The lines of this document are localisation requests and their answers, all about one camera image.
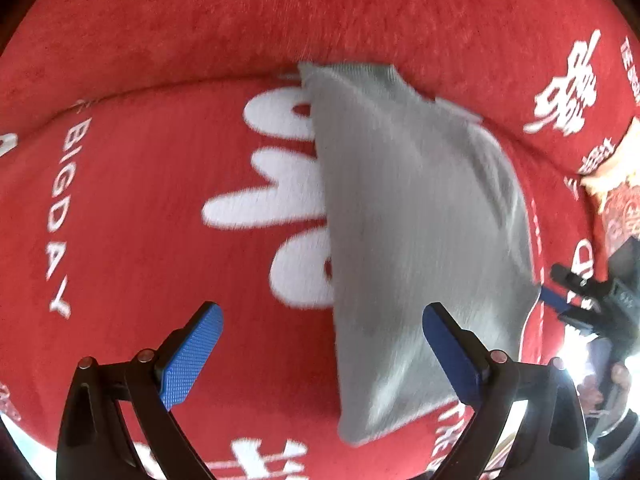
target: red fabric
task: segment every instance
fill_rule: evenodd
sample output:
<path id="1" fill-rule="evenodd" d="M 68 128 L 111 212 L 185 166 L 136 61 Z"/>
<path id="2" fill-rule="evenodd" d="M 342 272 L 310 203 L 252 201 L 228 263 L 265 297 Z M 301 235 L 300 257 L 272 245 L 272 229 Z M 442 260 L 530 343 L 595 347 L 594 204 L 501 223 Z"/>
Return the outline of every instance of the red fabric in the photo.
<path id="1" fill-rule="evenodd" d="M 567 75 L 574 43 L 595 30 L 597 99 L 584 127 L 523 133 L 536 120 L 534 97 Z M 575 172 L 633 116 L 626 37 L 637 58 L 609 0 L 38 0 L 0 59 L 0 131 L 24 132 L 78 99 L 271 73 L 301 59 L 376 61 Z"/>
<path id="2" fill-rule="evenodd" d="M 11 330 L 0 340 L 0 377 L 28 433 L 55 446 L 79 357 L 128 360 L 214 300 L 225 333 L 189 401 L 174 410 L 204 460 L 233 461 L 232 442 L 254 438 L 262 456 L 281 453 L 287 440 L 304 444 L 308 452 L 294 460 L 316 479 L 410 478 L 430 462 L 436 427 L 459 416 L 438 422 L 438 412 L 360 449 L 341 443 L 330 305 L 300 310 L 271 290 L 278 250 L 322 226 L 324 213 L 260 226 L 246 220 L 248 206 L 231 213 L 234 228 L 203 222 L 210 198 L 276 184 L 252 168 L 258 150 L 315 160 L 311 141 L 266 136 L 242 120 L 251 98 L 282 84 L 213 82 L 105 100 L 64 112 L 2 157 L 0 203 L 11 213 L 0 218 L 0 236 L 11 257 L 0 259 L 0 304 Z M 88 118 L 85 135 L 63 151 L 68 130 Z M 68 162 L 74 177 L 52 198 Z M 64 197 L 65 219 L 49 233 L 49 210 Z M 47 280 L 50 242 L 66 242 L 66 251 Z M 314 263 L 303 256 L 298 264 Z M 312 270 L 325 272 L 324 265 Z M 65 278 L 68 319 L 49 311 Z M 142 439 L 139 431 L 133 437 Z M 283 463 L 267 466 L 274 472 Z M 242 475 L 238 466 L 213 471 Z"/>
<path id="3" fill-rule="evenodd" d="M 609 191 L 600 216 L 596 240 L 611 256 L 629 237 L 640 237 L 640 186 L 621 184 Z"/>
<path id="4" fill-rule="evenodd" d="M 552 124 L 524 134 L 536 120 L 534 97 L 567 74 L 575 41 L 596 29 L 598 96 L 584 127 L 567 137 Z M 618 73 L 628 35 L 608 0 L 39 0 L 0 58 L 0 132 L 20 139 L 0 160 L 0 307 L 11 327 L 0 339 L 0 381 L 22 426 L 54 446 L 80 356 L 129 359 L 214 300 L 225 335 L 175 410 L 204 460 L 232 461 L 232 441 L 254 438 L 261 456 L 287 440 L 304 444 L 293 460 L 312 480 L 410 478 L 434 466 L 460 433 L 462 412 L 442 410 L 359 449 L 337 439 L 331 312 L 287 306 L 270 283 L 275 255 L 321 230 L 323 215 L 245 219 L 242 228 L 203 222 L 210 198 L 273 183 L 252 168 L 258 150 L 313 164 L 312 142 L 260 134 L 242 120 L 249 99 L 288 83 L 222 80 L 60 110 L 135 89 L 271 73 L 300 59 L 393 63 L 422 92 L 491 118 L 532 201 L 539 275 L 570 264 L 591 237 L 584 197 L 575 201 L 563 179 L 604 139 L 617 143 L 635 112 L 626 72 Z M 64 152 L 68 130 L 88 118 L 86 135 Z M 71 161 L 73 180 L 52 198 Z M 50 234 L 49 210 L 66 196 L 65 221 Z M 47 280 L 50 242 L 66 242 L 66 252 Z M 65 276 L 68 320 L 49 311 Z M 523 356 L 547 360 L 561 332 L 537 307 Z M 214 473 L 241 476 L 242 468 Z"/>

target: gray towel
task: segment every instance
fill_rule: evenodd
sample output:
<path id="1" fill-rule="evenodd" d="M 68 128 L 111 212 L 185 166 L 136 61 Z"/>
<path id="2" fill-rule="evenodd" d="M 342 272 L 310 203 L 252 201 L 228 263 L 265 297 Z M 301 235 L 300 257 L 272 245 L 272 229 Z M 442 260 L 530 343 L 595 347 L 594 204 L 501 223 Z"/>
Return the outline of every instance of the gray towel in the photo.
<path id="1" fill-rule="evenodd" d="M 340 437 L 362 444 L 454 398 L 421 328 L 442 302 L 517 358 L 539 288 L 527 211 L 491 134 L 388 66 L 300 66 L 324 179 Z"/>

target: red blanket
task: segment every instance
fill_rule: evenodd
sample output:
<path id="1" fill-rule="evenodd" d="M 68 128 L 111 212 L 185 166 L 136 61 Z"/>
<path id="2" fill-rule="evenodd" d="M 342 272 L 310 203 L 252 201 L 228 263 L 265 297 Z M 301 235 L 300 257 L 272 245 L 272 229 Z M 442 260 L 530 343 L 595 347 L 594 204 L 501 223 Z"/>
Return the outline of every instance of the red blanket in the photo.
<path id="1" fill-rule="evenodd" d="M 548 281 L 554 262 L 602 266 L 572 179 L 636 110 L 627 38 L 640 56 L 608 0 L 39 0 L 0 58 L 0 134 L 17 136 L 0 146 L 3 411 L 54 446 L 82 355 L 129 359 L 214 300 L 225 335 L 175 413 L 218 478 L 435 468 L 462 410 L 358 449 L 338 440 L 304 99 L 252 101 L 293 83 L 237 78 L 300 59 L 393 63 L 488 117 L 530 201 L 535 279 Z M 212 77 L 224 79 L 123 94 Z M 561 339 L 538 306 L 523 357 L 544 362 Z"/>

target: white chinese character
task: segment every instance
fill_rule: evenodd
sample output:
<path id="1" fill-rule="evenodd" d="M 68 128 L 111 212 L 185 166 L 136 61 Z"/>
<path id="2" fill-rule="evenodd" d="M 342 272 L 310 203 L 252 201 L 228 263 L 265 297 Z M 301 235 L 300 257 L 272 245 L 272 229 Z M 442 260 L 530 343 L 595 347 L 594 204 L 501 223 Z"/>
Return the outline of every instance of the white chinese character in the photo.
<path id="1" fill-rule="evenodd" d="M 551 83 L 534 98 L 533 113 L 540 121 L 524 125 L 524 132 L 535 134 L 546 124 L 556 121 L 554 129 L 564 136 L 579 132 L 584 126 L 582 112 L 596 102 L 596 76 L 590 65 L 591 56 L 600 39 L 594 30 L 589 44 L 576 41 L 567 58 L 566 76 L 554 77 Z"/>
<path id="2" fill-rule="evenodd" d="M 578 173 L 586 175 L 595 170 L 603 160 L 609 158 L 609 155 L 616 149 L 616 145 L 611 142 L 611 139 L 604 139 L 601 146 L 596 146 L 591 150 L 589 156 L 582 158 L 582 166 L 578 170 Z"/>
<path id="3" fill-rule="evenodd" d="M 242 476 L 216 476 L 220 480 L 255 480 L 260 478 L 284 478 L 284 480 L 309 480 L 306 476 L 300 476 L 305 467 L 295 460 L 306 455 L 307 448 L 304 444 L 287 440 L 284 451 L 276 455 L 261 456 L 259 449 L 261 440 L 256 438 L 240 438 L 231 443 L 231 451 L 236 457 L 235 461 L 207 462 L 211 470 L 242 469 Z M 267 464 L 286 460 L 280 471 L 269 471 Z"/>

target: blue gripper pad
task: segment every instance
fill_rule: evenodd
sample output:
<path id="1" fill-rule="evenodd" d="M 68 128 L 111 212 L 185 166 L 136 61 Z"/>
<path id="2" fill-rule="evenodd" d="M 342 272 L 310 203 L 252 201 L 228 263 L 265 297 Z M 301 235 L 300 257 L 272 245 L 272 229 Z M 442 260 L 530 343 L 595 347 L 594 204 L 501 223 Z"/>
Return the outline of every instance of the blue gripper pad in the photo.
<path id="1" fill-rule="evenodd" d="M 211 304 L 162 372 L 160 399 L 167 411 L 187 398 L 222 334 L 222 309 Z"/>
<path id="2" fill-rule="evenodd" d="M 566 298 L 563 298 L 550 288 L 546 288 L 544 285 L 540 286 L 540 297 L 538 300 L 551 306 L 558 314 L 564 314 L 572 307 L 566 302 Z"/>
<path id="3" fill-rule="evenodd" d="M 478 409 L 484 381 L 482 370 L 478 369 L 463 347 L 461 339 L 466 331 L 439 303 L 431 303 L 424 308 L 422 331 L 460 402 Z"/>

